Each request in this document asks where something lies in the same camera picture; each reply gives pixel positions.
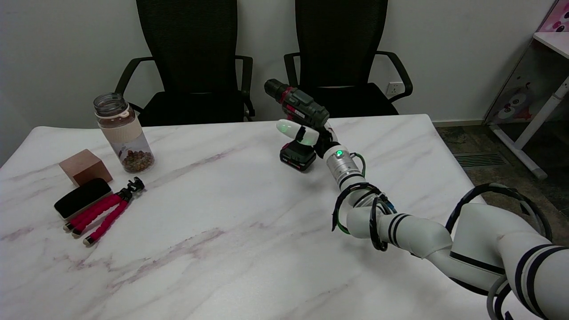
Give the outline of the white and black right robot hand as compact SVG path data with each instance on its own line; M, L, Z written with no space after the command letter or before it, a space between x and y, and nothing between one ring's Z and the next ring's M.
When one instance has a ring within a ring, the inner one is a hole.
M328 121L321 127L312 128L291 120L281 119L276 122L276 128L303 146L313 148L319 158L323 158L329 148L338 144L337 136Z

